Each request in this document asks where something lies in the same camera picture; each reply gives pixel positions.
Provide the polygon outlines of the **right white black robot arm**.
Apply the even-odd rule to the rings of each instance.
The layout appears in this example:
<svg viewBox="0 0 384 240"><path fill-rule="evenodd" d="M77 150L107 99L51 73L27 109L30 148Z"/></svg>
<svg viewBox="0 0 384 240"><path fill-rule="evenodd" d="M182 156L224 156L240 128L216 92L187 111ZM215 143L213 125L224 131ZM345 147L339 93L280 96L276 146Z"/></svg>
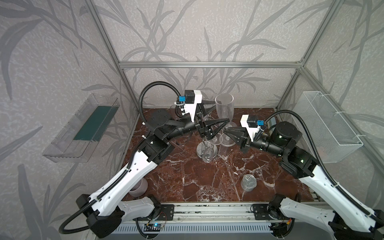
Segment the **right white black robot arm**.
<svg viewBox="0 0 384 240"><path fill-rule="evenodd" d="M336 240L382 240L384 213L362 203L354 205L340 191L343 187L332 183L320 166L319 160L296 146L302 133L289 122L280 122L271 136L257 138L249 135L250 128L228 128L225 134L243 152L259 149L282 157L281 168L295 179L314 190L330 207L329 210L311 207L283 195L276 195L269 207L278 215L298 219L332 234Z"/></svg>

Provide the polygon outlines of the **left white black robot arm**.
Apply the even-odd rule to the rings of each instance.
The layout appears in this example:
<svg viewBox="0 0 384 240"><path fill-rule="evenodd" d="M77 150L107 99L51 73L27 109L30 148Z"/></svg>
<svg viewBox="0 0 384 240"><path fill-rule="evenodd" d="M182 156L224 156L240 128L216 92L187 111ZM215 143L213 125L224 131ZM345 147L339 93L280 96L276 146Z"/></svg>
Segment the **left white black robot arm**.
<svg viewBox="0 0 384 240"><path fill-rule="evenodd" d="M134 148L128 163L98 191L77 199L80 209L74 216L84 214L87 218L87 225L79 230L90 230L101 239L126 220L156 218L162 206L156 198L144 197L128 202L123 198L170 155L175 148L171 140L193 132L211 139L228 123L229 119L204 121L196 118L192 122L186 117L175 120L165 109L153 112L145 122L149 132Z"/></svg>

